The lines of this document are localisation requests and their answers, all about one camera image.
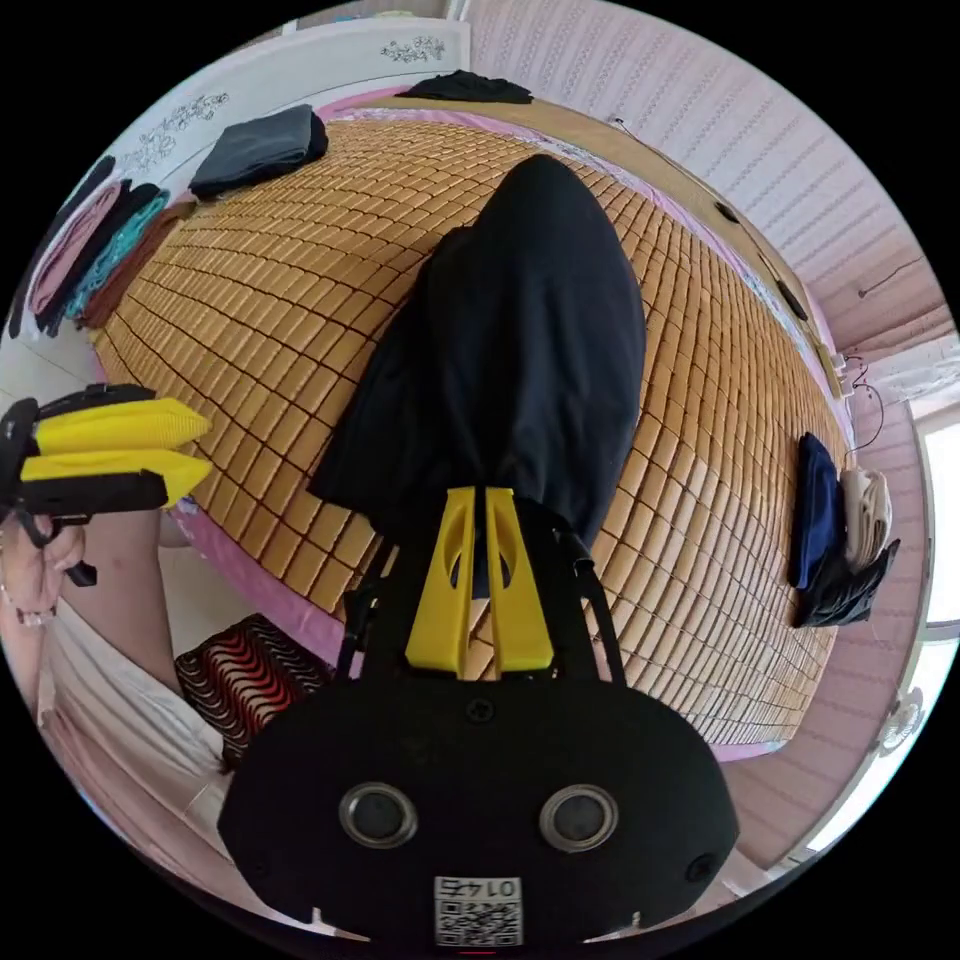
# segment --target folded clothes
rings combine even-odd
[[[469,70],[454,70],[414,84],[398,97],[422,97],[425,100],[471,100],[474,103],[531,103],[526,87],[509,80],[491,80]]]
[[[114,268],[137,245],[147,225],[163,210],[169,199],[170,194],[166,190],[161,190],[110,238],[83,279],[77,284],[73,296],[67,301],[63,309],[65,320],[73,320],[82,315],[90,296],[107,282]]]
[[[70,199],[67,200],[67,202],[57,211],[57,215],[53,218],[53,222],[49,227],[47,227],[46,233],[44,233],[43,239],[40,241],[37,249],[34,250],[33,256],[30,258],[30,262],[27,264],[27,269],[20,278],[20,282],[17,284],[17,289],[13,295],[13,303],[11,304],[10,313],[8,314],[10,318],[9,333],[11,337],[17,337],[20,335],[23,309],[26,305],[27,291],[30,289],[30,281],[33,279],[33,274],[36,270],[37,264],[47,252],[50,242],[60,232],[63,225],[93,195],[93,192],[97,189],[97,187],[99,187],[100,184],[102,184],[107,177],[113,173],[113,168],[115,165],[116,159],[111,156],[102,157],[100,160],[98,160],[94,168],[84,178],[83,183],[77,187],[73,193],[73,196],[70,197]],[[0,335],[3,334],[3,323],[4,321],[0,320]]]
[[[636,430],[637,277],[583,181],[537,154],[444,236],[310,484],[402,546],[451,487],[511,488],[592,544]],[[478,531],[474,589],[485,595]]]
[[[138,211],[142,210],[160,192],[152,183],[141,183],[130,189],[130,181],[121,182],[120,195],[110,208],[110,212],[100,221],[71,264],[63,282],[50,298],[43,310],[37,314],[37,326],[44,333],[52,335],[59,327],[63,317],[63,308],[73,296],[77,285],[87,275],[93,262],[104,251],[113,235]]]
[[[106,282],[90,294],[83,313],[77,317],[80,326],[91,330],[104,326],[120,305],[127,287],[143,269],[143,265],[157,252],[170,231],[196,209],[197,202],[189,200],[171,204],[161,210],[148,224],[137,245],[117,265]]]
[[[869,566],[850,569],[842,545],[826,554],[810,584],[800,594],[795,627],[833,627],[867,620],[880,584],[893,566],[900,541],[894,540]]]
[[[844,555],[853,570],[873,563],[890,536],[893,503],[887,478],[876,470],[844,470],[840,474],[847,517]]]
[[[226,190],[263,183],[319,159],[327,146],[323,121],[306,103],[236,123],[220,134],[190,190],[207,200]]]
[[[788,582],[805,590],[824,555],[843,543],[843,495],[827,448],[812,434],[799,443]]]
[[[104,187],[69,224],[59,240],[50,248],[44,262],[37,270],[28,306],[33,313],[40,313],[57,292],[67,272],[77,259],[93,231],[110,212],[120,196],[120,181]]]

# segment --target electrical wire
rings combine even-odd
[[[863,370],[863,372],[860,374],[857,380],[859,380],[861,377],[865,375],[866,375],[866,368]],[[869,383],[865,383],[865,382],[857,383],[855,381],[853,385],[854,393],[856,393],[857,390],[866,390],[868,393],[872,393],[877,398],[877,403],[880,404],[880,425],[877,427],[876,433],[874,433],[874,435],[866,443],[861,443],[856,447],[852,447],[846,452],[846,455],[843,458],[844,466],[846,466],[848,458],[851,457],[853,454],[855,454],[858,450],[865,450],[867,447],[869,447],[870,444],[873,443],[877,439],[877,437],[880,436],[880,431],[883,429],[885,411],[883,406],[883,397],[880,396],[880,392],[876,389],[876,387],[871,386]]]
[[[893,273],[887,274],[882,280],[878,280],[872,286],[867,287],[866,290],[858,290],[857,296],[862,300],[868,293],[872,293],[877,287],[883,286],[888,280],[892,280],[901,270],[906,270],[907,267],[912,267],[915,263],[919,263],[923,259],[922,256],[914,257],[913,260],[908,260],[906,263],[901,263]]]

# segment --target pink wall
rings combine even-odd
[[[471,69],[598,120],[622,117],[729,199],[816,298],[841,348],[862,329],[944,303],[916,237],[864,163],[739,57],[598,0],[471,0],[467,20]]]
[[[877,429],[877,406],[862,390],[856,400],[854,424],[863,443]],[[739,847],[763,868],[817,823],[870,751],[916,637],[927,531],[919,451],[905,405],[886,410],[880,436],[858,458],[886,475],[892,536],[902,543],[870,620],[838,631],[793,739],[775,754],[724,765],[740,817]]]

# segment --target woven mat tile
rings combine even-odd
[[[109,378],[210,417],[196,499],[272,575],[343,616],[376,547],[306,492],[424,258],[533,150],[450,125],[330,124],[322,161],[204,206],[132,283],[96,347]],[[717,743],[788,739],[832,630],[792,630],[796,442],[843,438],[793,345],[725,262],[651,202],[569,166],[642,285],[643,415],[593,547],[629,682]],[[591,629],[596,622],[588,611]],[[492,675],[474,605],[468,669]]]

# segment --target black cloth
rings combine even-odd
[[[37,269],[43,255],[47,252],[47,247],[53,242],[56,235],[60,232],[63,225],[70,220],[73,215],[86,203],[93,195],[93,192],[104,183],[107,177],[113,173],[116,166],[116,159],[111,156],[102,157],[96,166],[87,174],[83,183],[76,189],[73,196],[57,211],[53,222],[47,228],[39,246],[33,252],[30,262],[24,270],[20,283],[17,284],[16,292],[13,295],[13,305],[10,308],[10,336],[20,335],[20,324],[23,319],[23,307],[27,301],[27,293],[30,290],[30,281],[33,279],[33,273]],[[0,321],[0,337],[3,335],[3,322]]]
[[[90,239],[83,245],[50,302],[37,314],[37,326],[41,330],[46,331],[48,327],[53,328],[59,324],[63,308],[73,296],[77,284],[93,266],[93,261],[103,253],[113,235],[160,192],[160,188],[153,183],[141,183],[132,190],[130,184],[130,180],[121,181],[120,194],[113,206],[90,234]]]
[[[640,288],[603,209],[558,160],[530,157],[422,267],[310,491],[402,545],[447,489],[510,487],[589,545],[636,429],[645,346]]]
[[[454,70],[414,84],[398,97],[422,97],[424,100],[472,100],[474,103],[532,103],[526,87],[509,80],[491,80],[469,70]]]
[[[235,123],[220,134],[190,182],[190,190],[198,199],[208,200],[227,190],[273,180],[320,159],[328,145],[323,121],[308,103]]]
[[[899,549],[900,541],[892,541],[873,563],[852,573],[839,544],[821,561],[810,588],[800,594],[793,625],[832,627],[869,619],[877,590]]]

